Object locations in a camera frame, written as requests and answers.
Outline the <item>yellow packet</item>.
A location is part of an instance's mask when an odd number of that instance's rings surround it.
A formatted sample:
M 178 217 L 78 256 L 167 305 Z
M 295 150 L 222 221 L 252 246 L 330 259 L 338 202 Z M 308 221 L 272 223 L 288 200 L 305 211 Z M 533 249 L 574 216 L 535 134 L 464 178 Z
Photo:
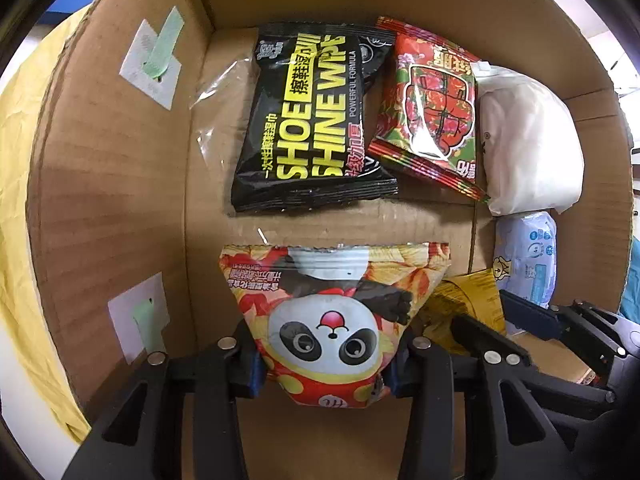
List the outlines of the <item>yellow packet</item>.
M 459 314 L 469 315 L 506 336 L 506 320 L 494 272 L 485 269 L 443 278 L 416 317 L 424 337 L 450 353 L 467 356 L 469 352 L 454 340 L 450 328 L 452 319 Z

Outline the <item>blue white tissue pack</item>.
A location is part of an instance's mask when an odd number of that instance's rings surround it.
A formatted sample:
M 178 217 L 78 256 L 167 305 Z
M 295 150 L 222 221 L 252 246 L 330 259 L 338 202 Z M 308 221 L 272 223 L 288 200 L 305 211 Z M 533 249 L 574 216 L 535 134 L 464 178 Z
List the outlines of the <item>blue white tissue pack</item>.
M 492 272 L 499 290 L 548 307 L 556 283 L 556 224 L 547 211 L 496 222 Z

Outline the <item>panda snack packet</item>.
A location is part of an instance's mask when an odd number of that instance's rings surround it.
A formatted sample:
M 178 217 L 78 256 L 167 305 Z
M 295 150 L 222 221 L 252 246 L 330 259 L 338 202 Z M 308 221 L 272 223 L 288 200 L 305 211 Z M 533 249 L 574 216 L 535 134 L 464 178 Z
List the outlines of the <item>panda snack packet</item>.
M 227 245 L 219 265 L 268 372 L 300 405 L 366 408 L 451 264 L 446 243 Z

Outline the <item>white soft pouch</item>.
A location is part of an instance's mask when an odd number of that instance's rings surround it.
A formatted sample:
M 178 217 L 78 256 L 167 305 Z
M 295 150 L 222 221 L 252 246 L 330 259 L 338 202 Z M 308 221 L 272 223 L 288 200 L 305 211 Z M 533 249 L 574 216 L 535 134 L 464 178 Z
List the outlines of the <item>white soft pouch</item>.
M 510 68 L 480 61 L 472 73 L 491 214 L 570 209 L 582 195 L 585 162 L 568 107 Z

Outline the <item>red floral snack packet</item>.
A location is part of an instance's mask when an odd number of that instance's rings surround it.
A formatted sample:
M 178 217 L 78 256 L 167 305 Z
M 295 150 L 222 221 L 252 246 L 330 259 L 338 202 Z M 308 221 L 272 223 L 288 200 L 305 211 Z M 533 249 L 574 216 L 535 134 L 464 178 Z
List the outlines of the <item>red floral snack packet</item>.
M 375 134 L 368 153 L 411 177 L 450 188 L 480 203 L 476 182 L 478 57 L 420 27 L 381 16 L 378 28 L 395 34 Z

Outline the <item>black shoe wipe packet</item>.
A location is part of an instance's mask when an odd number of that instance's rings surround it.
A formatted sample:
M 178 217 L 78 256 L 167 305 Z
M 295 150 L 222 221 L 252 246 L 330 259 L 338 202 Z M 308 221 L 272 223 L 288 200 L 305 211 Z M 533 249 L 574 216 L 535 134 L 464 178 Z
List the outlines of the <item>black shoe wipe packet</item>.
M 395 47 L 373 26 L 272 23 L 258 32 L 259 75 L 231 187 L 237 212 L 319 208 L 392 196 L 367 153 L 363 98 Z

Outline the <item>blue bean bag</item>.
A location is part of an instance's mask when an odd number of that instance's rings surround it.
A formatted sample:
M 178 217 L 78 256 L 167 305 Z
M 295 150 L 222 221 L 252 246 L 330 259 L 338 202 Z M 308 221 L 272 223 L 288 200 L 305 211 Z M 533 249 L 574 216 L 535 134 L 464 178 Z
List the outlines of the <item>blue bean bag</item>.
M 640 240 L 634 238 L 627 281 L 620 303 L 620 314 L 627 320 L 640 323 Z

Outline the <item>open cardboard box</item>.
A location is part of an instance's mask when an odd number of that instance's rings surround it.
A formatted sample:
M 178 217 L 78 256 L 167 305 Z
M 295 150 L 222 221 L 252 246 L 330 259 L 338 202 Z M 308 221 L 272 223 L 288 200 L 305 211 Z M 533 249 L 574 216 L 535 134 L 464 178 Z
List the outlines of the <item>open cardboard box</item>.
M 27 232 L 69 479 L 634 479 L 630 139 L 552 0 L 94 0 Z

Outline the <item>white label with green tape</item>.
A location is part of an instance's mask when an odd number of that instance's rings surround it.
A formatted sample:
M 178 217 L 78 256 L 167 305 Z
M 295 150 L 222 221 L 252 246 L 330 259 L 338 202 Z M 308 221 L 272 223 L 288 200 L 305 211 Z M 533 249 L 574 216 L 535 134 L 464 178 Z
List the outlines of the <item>white label with green tape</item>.
M 165 110 L 171 110 L 182 64 L 174 50 L 184 26 L 173 6 L 159 32 L 140 24 L 120 66 L 119 75 Z

